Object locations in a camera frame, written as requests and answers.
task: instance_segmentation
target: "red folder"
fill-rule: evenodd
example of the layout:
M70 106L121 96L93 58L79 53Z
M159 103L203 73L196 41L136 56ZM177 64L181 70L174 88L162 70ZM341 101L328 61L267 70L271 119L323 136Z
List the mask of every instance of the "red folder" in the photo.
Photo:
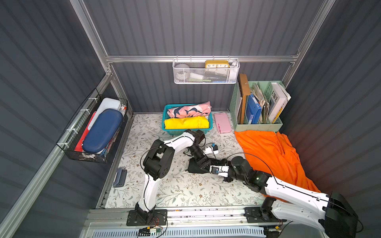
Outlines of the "red folder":
M83 140L85 139L85 137L87 136L87 133L89 133L89 130L87 129L87 127L89 126L90 122L93 120L95 113L96 112L94 112L93 115L91 116L91 119L90 119L89 123L87 124L86 129L83 132L81 138L79 139L78 144L75 147L74 151L83 152L82 143L83 143Z

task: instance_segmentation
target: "brown notebook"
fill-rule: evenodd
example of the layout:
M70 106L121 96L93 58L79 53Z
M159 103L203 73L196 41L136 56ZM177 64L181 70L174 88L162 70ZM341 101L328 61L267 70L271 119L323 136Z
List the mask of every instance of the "brown notebook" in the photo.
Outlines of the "brown notebook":
M242 104L240 108L238 124L243 124L243 120L245 119L246 101L247 97L251 94L251 91L246 74L240 73L238 76L238 82L242 93Z

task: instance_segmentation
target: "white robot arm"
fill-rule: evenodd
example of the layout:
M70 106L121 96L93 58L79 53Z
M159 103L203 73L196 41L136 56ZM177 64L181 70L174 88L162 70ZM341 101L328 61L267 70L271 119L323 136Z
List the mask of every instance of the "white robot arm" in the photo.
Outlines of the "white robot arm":
M153 143L143 162L146 173L143 195L135 206L143 221L148 223L153 217L158 186L170 169L173 155L188 148L203 172L223 176L227 182L242 181L252 191L272 196L267 197L261 206L263 220L274 217L292 220L325 231L330 238L355 237L358 217L342 195L333 193L328 196L286 183L271 174L254 170L240 156L221 165L220 161L207 157L198 146L204 138L201 130L186 130L171 140Z

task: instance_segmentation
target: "black wire basket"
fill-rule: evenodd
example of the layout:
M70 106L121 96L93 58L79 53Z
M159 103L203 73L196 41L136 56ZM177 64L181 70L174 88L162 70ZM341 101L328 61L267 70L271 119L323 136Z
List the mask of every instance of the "black wire basket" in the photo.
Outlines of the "black wire basket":
M88 153L88 152L80 152L80 151L75 151L75 147L77 146L79 140L82 137L83 132L85 131L93 113L97 110L99 105L101 104L102 100L104 98L111 98L111 99L116 99L119 100L121 105L126 105L126 113L123 116L123 122L119 125L119 128L115 132L114 136L106 146L106 151L102 154L97 154L97 153ZM87 100L92 100L90 105L87 107L87 109L81 109L85 102ZM82 116L79 118L78 122L72 127L68 128L71 122L74 120L76 117L77 113L80 111L84 111ZM103 94L97 93L97 96L94 98L89 98L87 97L84 102L81 104L80 108L77 110L77 112L74 114L74 116L71 118L70 122L67 124L65 130L62 132L61 136L59 137L57 141L57 145L65 152L67 157L72 160L82 160L82 161L90 161L90 162L97 162L97 163L107 163L106 156L110 152L118 134L121 128L121 125L124 124L126 120L128 120L127 117L127 111L128 111L128 102L126 99L123 98L118 98L118 97L112 97L112 96L107 96ZM69 136L65 142L61 141L62 136L65 134L66 131L69 131Z

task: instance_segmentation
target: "orange cloth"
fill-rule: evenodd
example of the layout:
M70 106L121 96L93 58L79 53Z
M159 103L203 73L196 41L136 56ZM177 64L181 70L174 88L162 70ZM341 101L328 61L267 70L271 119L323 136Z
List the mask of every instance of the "orange cloth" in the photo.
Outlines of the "orange cloth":
M286 135L272 131L242 131L235 132L235 137L243 151L266 162L275 177L301 188L320 192L314 182L306 177L299 155ZM256 157L248 154L245 157L254 170L271 174L268 167Z

